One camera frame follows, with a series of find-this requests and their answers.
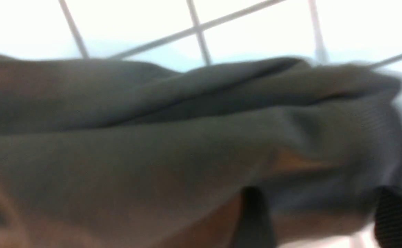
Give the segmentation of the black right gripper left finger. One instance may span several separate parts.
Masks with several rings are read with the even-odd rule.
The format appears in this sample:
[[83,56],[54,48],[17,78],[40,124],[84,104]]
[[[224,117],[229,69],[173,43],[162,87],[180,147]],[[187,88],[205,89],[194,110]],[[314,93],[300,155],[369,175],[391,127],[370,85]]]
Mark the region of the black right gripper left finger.
[[261,190],[247,187],[243,190],[243,207],[232,248],[275,248],[277,246],[270,218],[269,206]]

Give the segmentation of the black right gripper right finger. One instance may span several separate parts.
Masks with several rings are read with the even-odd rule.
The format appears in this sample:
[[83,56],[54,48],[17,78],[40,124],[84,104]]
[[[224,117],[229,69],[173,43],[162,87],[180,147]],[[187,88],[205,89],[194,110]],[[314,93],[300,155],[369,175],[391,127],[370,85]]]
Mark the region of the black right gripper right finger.
[[402,188],[381,188],[373,234],[381,248],[402,248]]

